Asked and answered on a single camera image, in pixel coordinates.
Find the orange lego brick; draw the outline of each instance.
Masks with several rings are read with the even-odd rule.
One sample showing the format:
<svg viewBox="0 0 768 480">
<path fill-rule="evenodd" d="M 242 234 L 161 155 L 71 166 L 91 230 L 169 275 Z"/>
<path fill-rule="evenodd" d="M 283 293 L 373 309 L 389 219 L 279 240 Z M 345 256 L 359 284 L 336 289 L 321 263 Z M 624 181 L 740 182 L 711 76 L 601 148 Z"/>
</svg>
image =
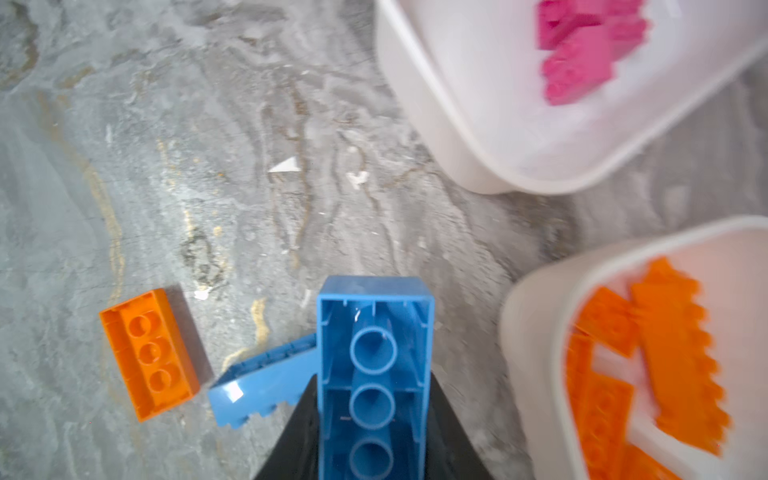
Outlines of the orange lego brick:
<svg viewBox="0 0 768 480">
<path fill-rule="evenodd" d="M 719 455 L 730 417 L 717 406 L 724 391 L 711 379 L 718 365 L 705 351 L 712 338 L 699 327 L 704 309 L 692 302 L 698 286 L 694 289 L 682 274 L 667 273 L 654 282 L 659 283 L 639 283 L 631 291 L 660 408 L 656 425 L 681 442 Z"/>
<path fill-rule="evenodd" d="M 576 427 L 590 478 L 616 478 L 634 387 L 590 372 Z"/>
<path fill-rule="evenodd" d="M 686 301 L 693 300 L 694 296 L 701 290 L 699 282 L 685 273 L 675 270 L 666 257 L 659 257 L 650 262 L 643 283 L 673 284 L 680 290 L 679 298 Z"/>
<path fill-rule="evenodd" d="M 565 357 L 565 385 L 571 400 L 571 411 L 578 418 L 580 399 L 592 367 L 594 340 L 587 335 L 572 333 Z"/>
<path fill-rule="evenodd" d="M 587 301 L 576 320 L 576 328 L 627 358 L 640 339 L 631 304 L 604 286 Z"/>
<path fill-rule="evenodd" d="M 99 316 L 139 422 L 186 402 L 200 390 L 163 289 Z"/>
<path fill-rule="evenodd" d="M 627 443 L 621 460 L 621 480 L 681 480 L 638 447 Z"/>
</svg>

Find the white plastic bin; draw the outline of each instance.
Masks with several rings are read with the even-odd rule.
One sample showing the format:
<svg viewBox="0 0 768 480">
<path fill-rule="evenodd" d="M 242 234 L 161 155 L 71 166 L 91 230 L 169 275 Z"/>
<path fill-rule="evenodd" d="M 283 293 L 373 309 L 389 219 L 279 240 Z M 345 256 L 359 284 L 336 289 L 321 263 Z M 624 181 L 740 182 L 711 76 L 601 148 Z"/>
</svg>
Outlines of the white plastic bin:
<svg viewBox="0 0 768 480">
<path fill-rule="evenodd" d="M 767 0 L 647 0 L 649 42 L 577 104 L 543 96 L 535 0 L 377 0 L 379 64 L 442 169 L 568 194 L 620 167 L 768 47 Z"/>
<path fill-rule="evenodd" d="M 658 430 L 647 381 L 637 375 L 636 367 L 643 371 L 638 350 L 631 367 L 619 372 L 636 388 L 627 440 L 683 480 L 768 478 L 768 218 L 734 217 L 603 247 L 542 267 L 515 285 L 499 336 L 537 480 L 588 479 L 564 384 L 574 318 L 599 286 L 624 294 L 627 282 L 659 256 L 701 282 L 696 301 L 709 313 L 708 353 L 720 364 L 715 381 L 726 390 L 720 406 L 733 424 L 721 458 Z"/>
</svg>

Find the toy brick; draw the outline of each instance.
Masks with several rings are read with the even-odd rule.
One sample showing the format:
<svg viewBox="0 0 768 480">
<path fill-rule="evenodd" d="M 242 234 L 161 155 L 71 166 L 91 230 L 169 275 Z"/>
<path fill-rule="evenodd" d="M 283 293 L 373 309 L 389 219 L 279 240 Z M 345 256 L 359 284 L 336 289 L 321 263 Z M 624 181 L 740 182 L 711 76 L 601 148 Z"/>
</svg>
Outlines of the toy brick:
<svg viewBox="0 0 768 480">
<path fill-rule="evenodd" d="M 601 25 L 607 0 L 544 0 L 536 12 L 539 48 L 554 50 L 577 28 Z"/>
<path fill-rule="evenodd" d="M 591 372 L 576 426 L 590 478 L 615 478 L 634 387 Z"/>
<path fill-rule="evenodd" d="M 544 61 L 545 98 L 552 105 L 570 104 L 613 77 L 611 43 L 604 26 L 582 27 Z"/>
<path fill-rule="evenodd" d="M 604 286 L 587 301 L 576 328 L 627 358 L 640 341 L 640 327 L 631 315 L 631 304 Z"/>
<path fill-rule="evenodd" d="M 565 384 L 574 419 L 578 418 L 580 400 L 584 394 L 587 377 L 592 366 L 594 340 L 580 333 L 572 333 L 565 357 Z"/>
<path fill-rule="evenodd" d="M 635 48 L 645 43 L 648 22 L 637 14 L 609 16 L 605 25 L 611 37 L 614 60 L 629 55 Z"/>
<path fill-rule="evenodd" d="M 645 0 L 607 0 L 607 15 L 637 15 Z"/>
<path fill-rule="evenodd" d="M 163 289 L 99 316 L 139 422 L 186 402 L 200 390 Z"/>
<path fill-rule="evenodd" d="M 418 278 L 326 280 L 317 296 L 320 480 L 423 480 L 434 312 Z"/>
<path fill-rule="evenodd" d="M 627 443 L 621 456 L 621 480 L 681 480 L 638 447 Z"/>
<path fill-rule="evenodd" d="M 208 391 L 216 423 L 238 429 L 254 413 L 268 416 L 278 403 L 296 405 L 319 371 L 316 347 L 312 333 L 232 365 Z"/>
<path fill-rule="evenodd" d="M 730 417 L 717 406 L 723 389 L 711 379 L 717 362 L 699 327 L 703 309 L 692 301 L 698 283 L 665 259 L 651 264 L 643 283 L 631 287 L 650 385 L 659 405 L 656 425 L 681 442 L 720 454 Z"/>
</svg>

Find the pink bricks in bin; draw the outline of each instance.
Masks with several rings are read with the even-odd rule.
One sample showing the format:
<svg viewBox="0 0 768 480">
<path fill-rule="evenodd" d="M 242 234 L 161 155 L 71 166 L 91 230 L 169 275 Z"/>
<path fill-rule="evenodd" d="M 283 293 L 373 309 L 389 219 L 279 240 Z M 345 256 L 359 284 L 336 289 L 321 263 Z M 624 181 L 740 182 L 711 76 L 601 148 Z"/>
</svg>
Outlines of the pink bricks in bin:
<svg viewBox="0 0 768 480">
<path fill-rule="evenodd" d="M 614 60 L 619 60 L 645 43 L 648 22 L 638 14 L 610 16 L 606 20 Z"/>
<path fill-rule="evenodd" d="M 618 0 L 544 0 L 539 2 L 538 47 L 554 50 L 576 28 L 600 25 L 607 2 Z"/>
<path fill-rule="evenodd" d="M 570 104 L 613 77 L 611 41 L 603 25 L 582 27 L 566 38 L 541 66 L 545 98 Z"/>
</svg>

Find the floor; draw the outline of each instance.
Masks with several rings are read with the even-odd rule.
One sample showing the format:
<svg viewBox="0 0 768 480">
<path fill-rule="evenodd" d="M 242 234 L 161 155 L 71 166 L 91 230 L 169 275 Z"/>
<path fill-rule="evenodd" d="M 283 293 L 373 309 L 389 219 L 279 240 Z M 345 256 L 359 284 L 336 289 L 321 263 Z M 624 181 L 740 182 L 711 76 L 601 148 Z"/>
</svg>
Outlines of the floor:
<svg viewBox="0 0 768 480">
<path fill-rule="evenodd" d="M 512 284 L 768 213 L 768 58 L 590 190 L 483 197 L 403 117 L 372 16 L 372 0 L 0 5 L 0 478 L 250 478 L 291 408 L 222 429 L 201 393 L 139 424 L 98 312 L 165 287 L 210 382 L 312 332 L 334 273 L 427 282 L 458 417 L 496 478 L 533 478 L 496 345 Z"/>
</svg>

